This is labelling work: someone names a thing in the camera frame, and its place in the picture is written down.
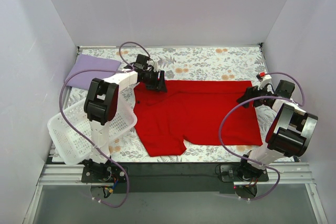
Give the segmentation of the red t shirt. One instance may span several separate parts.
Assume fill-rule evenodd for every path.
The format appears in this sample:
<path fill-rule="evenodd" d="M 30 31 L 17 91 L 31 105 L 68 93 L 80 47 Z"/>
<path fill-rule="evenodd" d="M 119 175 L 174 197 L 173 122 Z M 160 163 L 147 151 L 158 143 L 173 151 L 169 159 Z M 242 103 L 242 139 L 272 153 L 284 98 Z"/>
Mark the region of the red t shirt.
<path fill-rule="evenodd" d="M 253 107 L 234 108 L 250 81 L 166 81 L 167 92 L 134 88 L 136 133 L 151 157 L 181 155 L 184 141 L 196 145 L 261 146 L 261 133 Z"/>

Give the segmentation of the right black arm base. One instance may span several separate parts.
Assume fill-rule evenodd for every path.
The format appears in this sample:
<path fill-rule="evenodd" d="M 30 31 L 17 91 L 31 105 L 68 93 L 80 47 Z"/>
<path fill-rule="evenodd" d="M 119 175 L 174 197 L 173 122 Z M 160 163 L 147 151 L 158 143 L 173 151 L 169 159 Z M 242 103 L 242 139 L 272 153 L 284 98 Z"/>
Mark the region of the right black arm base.
<path fill-rule="evenodd" d="M 239 163 L 216 165 L 215 174 L 221 182 L 233 184 L 235 194 L 241 198 L 255 198 L 258 192 L 257 183 L 269 181 L 265 169 L 252 167 L 244 159 L 241 159 Z"/>

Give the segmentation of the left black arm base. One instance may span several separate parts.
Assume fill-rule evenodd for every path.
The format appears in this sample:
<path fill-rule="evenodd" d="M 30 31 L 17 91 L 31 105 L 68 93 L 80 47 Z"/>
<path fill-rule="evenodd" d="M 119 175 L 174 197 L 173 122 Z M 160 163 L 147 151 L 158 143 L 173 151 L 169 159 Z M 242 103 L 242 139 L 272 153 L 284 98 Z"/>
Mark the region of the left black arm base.
<path fill-rule="evenodd" d="M 125 183 L 125 172 L 110 161 L 105 164 L 96 163 L 92 159 L 85 159 L 81 162 L 84 165 L 81 182 L 98 184 L 95 188 L 102 190 L 104 199 L 109 198 L 116 188 L 116 185 Z"/>

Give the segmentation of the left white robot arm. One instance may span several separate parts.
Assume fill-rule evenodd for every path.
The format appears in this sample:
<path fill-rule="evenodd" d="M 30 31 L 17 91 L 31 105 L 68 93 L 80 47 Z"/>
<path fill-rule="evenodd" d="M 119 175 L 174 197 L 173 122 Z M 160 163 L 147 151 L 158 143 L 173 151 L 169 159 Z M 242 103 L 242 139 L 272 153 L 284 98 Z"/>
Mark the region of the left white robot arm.
<path fill-rule="evenodd" d="M 157 62 L 151 65 L 149 61 L 149 56 L 138 54 L 136 61 L 122 71 L 108 78 L 94 78 L 91 81 L 83 109 L 89 120 L 93 142 L 90 159 L 101 163 L 93 170 L 93 175 L 100 182 L 108 181 L 112 175 L 111 168 L 104 163 L 110 157 L 109 127 L 117 113 L 120 91 L 137 83 L 144 83 L 152 91 L 167 91 L 165 71 L 158 69 Z"/>

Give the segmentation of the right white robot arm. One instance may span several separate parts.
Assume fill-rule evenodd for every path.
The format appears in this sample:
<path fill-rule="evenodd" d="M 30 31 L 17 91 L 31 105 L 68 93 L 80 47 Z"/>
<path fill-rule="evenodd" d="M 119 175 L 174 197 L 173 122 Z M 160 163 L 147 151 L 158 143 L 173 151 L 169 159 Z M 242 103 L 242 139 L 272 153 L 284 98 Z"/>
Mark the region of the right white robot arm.
<path fill-rule="evenodd" d="M 258 179 L 266 166 L 284 158 L 302 156 L 309 145 L 318 117 L 296 104 L 279 99 L 259 99 L 254 107 L 266 105 L 277 112 L 265 138 L 265 143 L 241 159 L 237 175 L 245 181 Z"/>

